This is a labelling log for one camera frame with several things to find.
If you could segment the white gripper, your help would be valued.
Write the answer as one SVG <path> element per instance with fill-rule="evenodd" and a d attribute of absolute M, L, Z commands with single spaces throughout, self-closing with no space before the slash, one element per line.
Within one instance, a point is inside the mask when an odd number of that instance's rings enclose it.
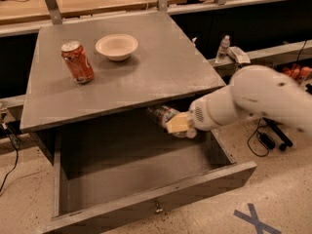
<path fill-rule="evenodd" d="M 193 100 L 189 106 L 189 113 L 178 113 L 166 123 L 167 131 L 170 134 L 182 133 L 192 130 L 193 126 L 201 131 L 219 128 L 221 124 L 216 118 L 216 106 L 214 94 L 207 94 Z"/>

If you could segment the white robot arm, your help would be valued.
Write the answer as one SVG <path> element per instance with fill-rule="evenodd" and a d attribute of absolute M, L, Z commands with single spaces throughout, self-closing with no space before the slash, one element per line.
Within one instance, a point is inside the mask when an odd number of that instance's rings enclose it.
<path fill-rule="evenodd" d="M 312 95 L 291 77 L 263 65 L 241 68 L 228 85 L 193 100 L 166 123 L 167 131 L 210 131 L 257 118 L 277 121 L 312 135 Z"/>

